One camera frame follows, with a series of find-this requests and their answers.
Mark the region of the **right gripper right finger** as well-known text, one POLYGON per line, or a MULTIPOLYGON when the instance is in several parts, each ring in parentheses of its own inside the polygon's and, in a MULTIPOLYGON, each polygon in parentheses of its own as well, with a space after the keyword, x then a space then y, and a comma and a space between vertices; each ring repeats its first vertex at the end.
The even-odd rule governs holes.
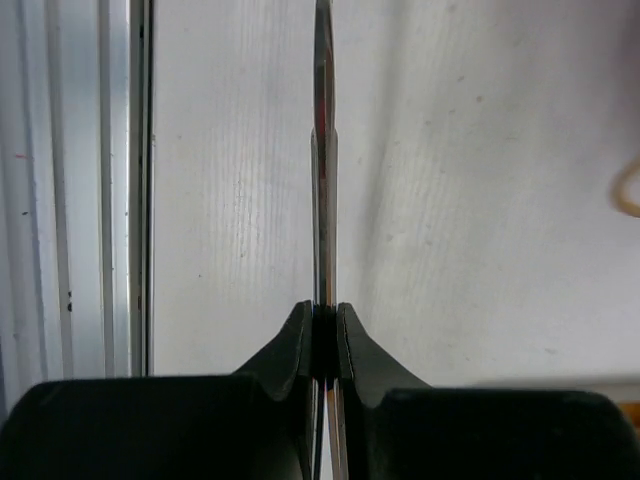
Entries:
POLYGON ((339 376, 367 408, 376 408, 392 390, 430 388, 369 336, 350 303, 338 306, 336 337, 339 376))

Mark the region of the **red paper bag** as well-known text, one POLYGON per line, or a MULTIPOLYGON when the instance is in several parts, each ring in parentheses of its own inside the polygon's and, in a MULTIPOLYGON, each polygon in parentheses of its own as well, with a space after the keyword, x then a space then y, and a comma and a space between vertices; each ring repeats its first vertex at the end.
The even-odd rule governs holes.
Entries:
POLYGON ((610 201, 615 209, 627 216, 638 218, 640 206, 631 195, 633 182, 639 177, 639 156, 636 155, 614 178, 610 201))

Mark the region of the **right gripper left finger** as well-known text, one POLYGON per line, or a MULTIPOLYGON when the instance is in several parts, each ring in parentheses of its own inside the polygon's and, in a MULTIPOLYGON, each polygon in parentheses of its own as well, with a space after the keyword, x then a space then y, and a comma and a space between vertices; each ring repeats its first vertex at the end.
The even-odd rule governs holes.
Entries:
POLYGON ((242 364, 235 374, 255 379, 273 400, 285 400, 298 378, 311 376, 312 304, 294 305, 275 337, 242 364))

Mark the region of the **steel tongs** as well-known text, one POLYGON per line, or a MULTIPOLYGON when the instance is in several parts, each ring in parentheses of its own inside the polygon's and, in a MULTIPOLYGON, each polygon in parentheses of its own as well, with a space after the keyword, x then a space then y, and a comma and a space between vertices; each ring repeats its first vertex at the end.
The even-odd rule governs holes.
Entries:
POLYGON ((312 204, 314 355, 324 376, 332 475, 347 479, 344 409, 337 349, 337 174, 332 3, 315 3, 313 54, 312 204))

